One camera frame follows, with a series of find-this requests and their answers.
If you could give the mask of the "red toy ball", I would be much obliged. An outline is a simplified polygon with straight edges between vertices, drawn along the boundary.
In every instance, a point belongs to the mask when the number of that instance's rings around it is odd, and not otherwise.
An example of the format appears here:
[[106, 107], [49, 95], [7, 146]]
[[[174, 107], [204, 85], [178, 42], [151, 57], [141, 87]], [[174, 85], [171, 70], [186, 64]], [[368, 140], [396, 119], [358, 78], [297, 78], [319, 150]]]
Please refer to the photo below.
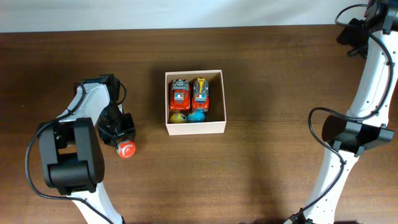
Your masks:
[[127, 159], [135, 154], [136, 145], [132, 140], [129, 139], [121, 141], [118, 143], [116, 151], [120, 157]]

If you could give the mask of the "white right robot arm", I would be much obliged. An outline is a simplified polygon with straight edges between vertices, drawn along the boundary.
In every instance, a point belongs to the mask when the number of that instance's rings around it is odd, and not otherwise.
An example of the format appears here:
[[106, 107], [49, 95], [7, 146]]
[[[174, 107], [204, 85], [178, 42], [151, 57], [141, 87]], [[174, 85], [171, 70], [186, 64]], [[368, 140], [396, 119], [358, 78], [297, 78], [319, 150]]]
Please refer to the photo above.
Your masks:
[[369, 1], [362, 20], [343, 26], [337, 41], [350, 45], [350, 57], [366, 59], [356, 96], [345, 114], [329, 108], [316, 137], [324, 148], [318, 179], [308, 202], [286, 223], [334, 223], [336, 206], [355, 163], [367, 150], [392, 141], [387, 128], [389, 107], [397, 83], [397, 1]]

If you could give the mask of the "yellow toy ball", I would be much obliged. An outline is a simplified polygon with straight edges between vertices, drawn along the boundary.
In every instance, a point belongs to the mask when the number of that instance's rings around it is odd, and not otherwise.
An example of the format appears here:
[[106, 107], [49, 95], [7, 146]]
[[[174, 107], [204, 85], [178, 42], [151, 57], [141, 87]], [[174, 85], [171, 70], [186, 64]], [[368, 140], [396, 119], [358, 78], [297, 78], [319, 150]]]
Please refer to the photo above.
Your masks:
[[187, 117], [183, 113], [173, 113], [169, 118], [169, 122], [171, 124], [187, 123]]

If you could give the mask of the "fire truck with yellow ladder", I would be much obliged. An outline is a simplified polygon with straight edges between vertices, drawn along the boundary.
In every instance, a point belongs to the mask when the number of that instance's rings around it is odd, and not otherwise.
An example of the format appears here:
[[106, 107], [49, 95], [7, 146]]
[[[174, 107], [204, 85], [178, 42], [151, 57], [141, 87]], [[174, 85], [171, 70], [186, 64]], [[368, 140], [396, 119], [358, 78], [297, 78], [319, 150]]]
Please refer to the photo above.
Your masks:
[[197, 78], [193, 82], [192, 109], [208, 112], [210, 107], [209, 84], [205, 78]]

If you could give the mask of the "blue toy ball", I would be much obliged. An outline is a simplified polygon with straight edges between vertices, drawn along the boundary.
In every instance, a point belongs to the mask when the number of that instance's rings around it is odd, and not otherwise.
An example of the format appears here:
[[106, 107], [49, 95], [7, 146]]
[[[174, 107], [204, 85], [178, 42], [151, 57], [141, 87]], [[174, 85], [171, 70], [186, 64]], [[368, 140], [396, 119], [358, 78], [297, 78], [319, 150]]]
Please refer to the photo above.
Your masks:
[[189, 123], [202, 123], [205, 120], [205, 113], [202, 110], [193, 110], [187, 116]]

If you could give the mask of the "red fire truck grey top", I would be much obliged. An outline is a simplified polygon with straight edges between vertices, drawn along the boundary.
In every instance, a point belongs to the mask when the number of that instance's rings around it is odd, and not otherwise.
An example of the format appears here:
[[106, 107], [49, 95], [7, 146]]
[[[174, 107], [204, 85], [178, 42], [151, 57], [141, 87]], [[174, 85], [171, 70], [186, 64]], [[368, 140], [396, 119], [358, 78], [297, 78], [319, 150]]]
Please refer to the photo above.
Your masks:
[[186, 111], [190, 109], [190, 84], [187, 80], [172, 80], [170, 89], [169, 108], [172, 111]]

